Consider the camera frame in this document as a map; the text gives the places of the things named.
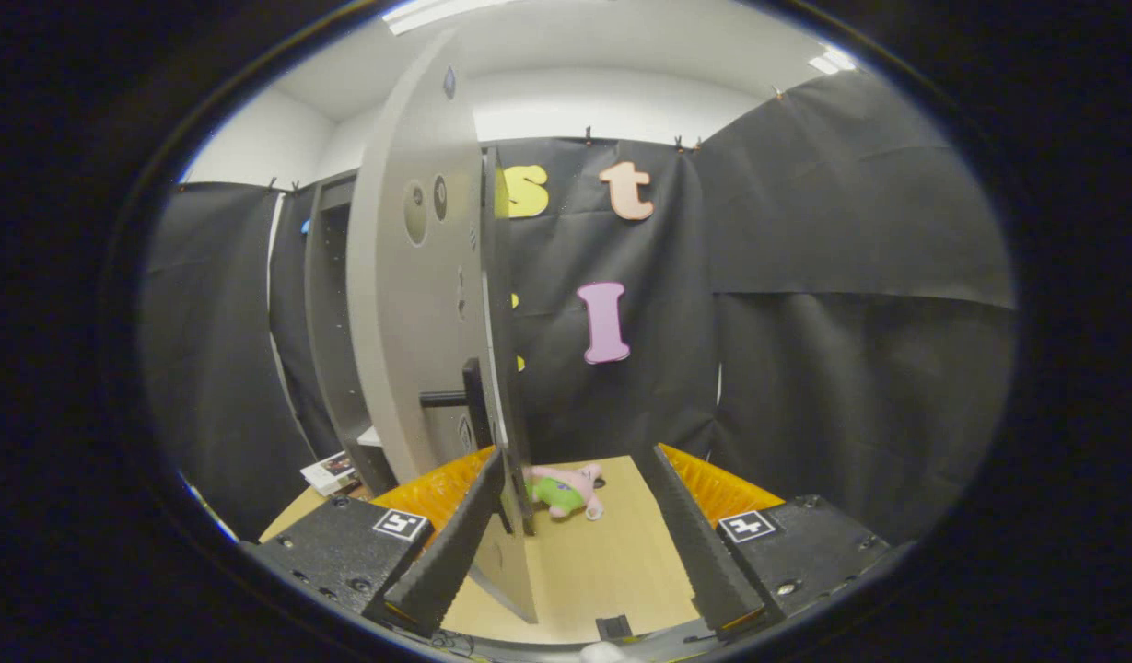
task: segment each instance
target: gray wooden board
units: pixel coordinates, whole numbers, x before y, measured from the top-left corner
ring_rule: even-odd
[[[482,290],[481,147],[469,85],[460,72],[451,75],[454,62],[455,34],[447,31],[402,75],[368,136],[352,196],[346,278],[353,353],[398,482],[464,456],[458,428],[429,425],[419,394],[463,389],[466,360],[480,359],[494,439],[501,420]],[[506,475],[501,505],[517,523],[520,491]],[[494,554],[497,549],[501,554]],[[501,603],[533,618],[521,528],[489,527],[478,550],[489,554],[477,554],[474,574],[490,580]],[[498,558],[503,566],[494,562]]]

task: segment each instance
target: white wall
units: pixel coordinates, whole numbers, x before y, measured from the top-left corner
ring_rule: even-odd
[[[480,140],[624,138],[685,146],[764,102],[697,80],[628,70],[509,71],[469,81]],[[187,181],[240,181],[289,189],[359,167],[381,106],[340,123],[274,87],[222,126],[190,165]]]
[[[276,176],[276,188],[311,184],[334,128],[308,104],[268,87],[217,127],[186,170],[186,181],[266,186]]]
[[[374,121],[380,112],[381,105],[377,104],[358,117],[335,126],[316,166],[315,180],[360,167],[360,160],[365,154],[365,139],[374,129]]]
[[[578,137],[624,138],[685,146],[709,138],[764,100],[697,80],[645,71],[511,71],[468,81],[480,140]],[[380,105],[341,122],[316,180],[359,167],[365,138]]]

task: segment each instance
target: black fabric backdrop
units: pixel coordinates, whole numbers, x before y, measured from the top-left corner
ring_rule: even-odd
[[[276,193],[189,184],[156,227],[140,298],[140,356],[156,433],[243,539],[308,483],[314,456],[271,351],[266,260]]]
[[[295,416],[317,457],[326,458],[341,453],[342,446],[324,410],[305,311],[305,248],[309,235],[301,230],[311,218],[314,195],[316,186],[284,195],[271,253],[271,333]]]
[[[921,536],[972,477],[1011,377],[992,203],[863,71],[766,102],[695,164],[724,367],[710,460],[823,494],[891,542]]]
[[[512,219],[533,463],[675,445],[891,542],[953,503],[1006,394],[1011,265],[975,176],[897,92],[818,78],[684,154],[497,145],[549,178],[548,209]],[[620,161],[651,175],[649,219],[610,209],[598,173]],[[626,361],[583,361],[594,281],[627,289]]]
[[[687,155],[628,140],[497,144],[504,167],[541,165],[549,206],[512,219],[517,353],[533,463],[625,456],[664,442],[709,449],[717,396],[713,300],[704,257],[701,192]],[[641,199],[655,210],[625,221],[599,172],[621,161],[649,172]],[[589,364],[590,326],[576,291],[625,286],[624,361]]]

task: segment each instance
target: green plush toy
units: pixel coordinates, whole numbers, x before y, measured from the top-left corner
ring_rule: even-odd
[[[588,519],[598,520],[602,517],[602,502],[594,494],[594,481],[601,473],[602,468],[595,463],[578,471],[532,467],[529,499],[533,503],[548,503],[549,515],[554,517],[566,517],[586,507]]]

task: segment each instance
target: stuffed animal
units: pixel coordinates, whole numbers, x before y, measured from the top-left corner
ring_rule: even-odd
[[[529,499],[533,503],[549,505],[549,515],[566,517],[585,507],[588,519],[602,517],[602,502],[594,492],[594,481],[602,475],[602,467],[591,463],[582,470],[555,470],[533,466],[529,479]]]

